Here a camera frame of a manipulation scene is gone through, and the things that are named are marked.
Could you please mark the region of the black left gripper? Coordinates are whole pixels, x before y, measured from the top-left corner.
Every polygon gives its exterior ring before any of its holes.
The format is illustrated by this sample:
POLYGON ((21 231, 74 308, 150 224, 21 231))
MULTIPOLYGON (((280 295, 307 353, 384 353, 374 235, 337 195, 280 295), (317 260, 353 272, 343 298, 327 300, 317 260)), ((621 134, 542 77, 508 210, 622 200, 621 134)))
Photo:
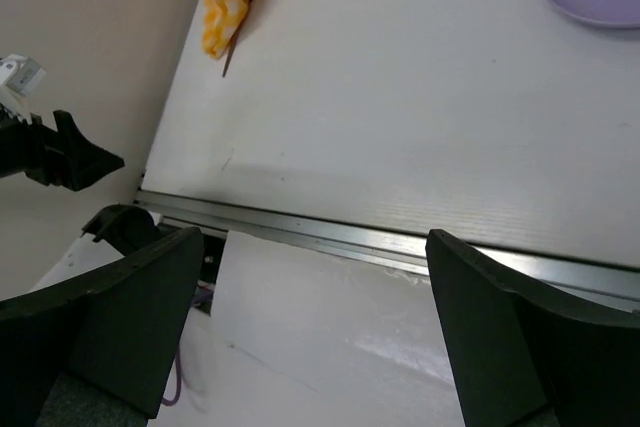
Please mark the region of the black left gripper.
POLYGON ((69 112, 53 116, 55 130, 37 115, 28 123, 1 105, 2 178, 24 173, 42 185, 78 192, 124 167, 121 157, 87 140, 69 112))

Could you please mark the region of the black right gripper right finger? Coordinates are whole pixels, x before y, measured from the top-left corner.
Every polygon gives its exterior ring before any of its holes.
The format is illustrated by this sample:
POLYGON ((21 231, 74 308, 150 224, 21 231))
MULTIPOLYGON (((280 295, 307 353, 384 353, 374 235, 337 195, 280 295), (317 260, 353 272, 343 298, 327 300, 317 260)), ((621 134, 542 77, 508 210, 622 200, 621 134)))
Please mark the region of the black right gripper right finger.
POLYGON ((433 229, 426 257, 468 426, 636 426, 639 315, 585 300, 433 229))

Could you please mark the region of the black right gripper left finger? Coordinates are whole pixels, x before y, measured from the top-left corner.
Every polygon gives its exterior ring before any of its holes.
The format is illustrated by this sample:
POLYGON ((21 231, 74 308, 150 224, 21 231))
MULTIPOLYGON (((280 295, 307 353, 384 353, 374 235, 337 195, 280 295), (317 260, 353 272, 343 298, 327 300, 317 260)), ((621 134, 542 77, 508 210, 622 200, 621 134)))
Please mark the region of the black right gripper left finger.
POLYGON ((159 412, 204 239, 176 231, 1 303, 4 426, 145 426, 159 412))

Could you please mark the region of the copper fork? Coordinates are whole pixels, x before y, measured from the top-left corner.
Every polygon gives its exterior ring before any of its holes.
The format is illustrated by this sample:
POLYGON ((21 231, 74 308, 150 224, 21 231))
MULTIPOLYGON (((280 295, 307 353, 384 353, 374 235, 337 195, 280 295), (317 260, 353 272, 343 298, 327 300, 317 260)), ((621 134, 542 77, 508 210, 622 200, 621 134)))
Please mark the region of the copper fork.
POLYGON ((244 24, 245 24, 246 20, 248 19, 249 11, 250 11, 250 8, 251 8, 251 5, 252 5, 253 1, 254 0, 248 0, 248 8, 247 8, 247 12, 245 14, 245 17, 240 22, 238 28, 236 29, 235 33, 233 34, 233 36, 232 36, 232 38, 230 40, 230 43, 229 43, 229 46, 228 46, 228 49, 227 49, 227 55, 226 55, 223 71, 222 71, 222 77, 223 78, 225 78, 226 75, 227 75, 227 72, 228 72, 228 69, 230 67, 233 54, 234 54, 236 46, 237 46, 237 42, 239 40, 242 28, 244 27, 244 24))

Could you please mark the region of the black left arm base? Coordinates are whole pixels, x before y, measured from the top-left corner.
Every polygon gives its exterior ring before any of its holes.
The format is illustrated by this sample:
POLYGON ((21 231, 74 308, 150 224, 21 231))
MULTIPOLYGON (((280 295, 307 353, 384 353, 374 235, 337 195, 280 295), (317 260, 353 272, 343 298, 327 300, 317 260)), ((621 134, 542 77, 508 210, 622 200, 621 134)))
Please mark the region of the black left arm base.
POLYGON ((82 229, 104 241, 123 256, 160 240, 161 231, 151 214, 137 206, 114 204, 101 209, 82 229))

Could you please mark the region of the aluminium table edge rail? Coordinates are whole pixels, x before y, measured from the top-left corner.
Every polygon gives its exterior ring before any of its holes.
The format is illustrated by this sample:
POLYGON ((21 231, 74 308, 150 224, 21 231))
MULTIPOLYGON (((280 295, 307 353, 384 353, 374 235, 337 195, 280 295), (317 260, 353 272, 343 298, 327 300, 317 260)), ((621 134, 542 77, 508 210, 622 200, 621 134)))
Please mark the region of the aluminium table edge rail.
MULTIPOLYGON (((426 236, 348 225, 139 190, 134 201, 175 227, 196 226, 210 236, 237 231, 255 237, 426 276, 426 236)), ((639 309, 639 271, 564 260, 505 248, 480 252, 578 297, 620 310, 639 309)))

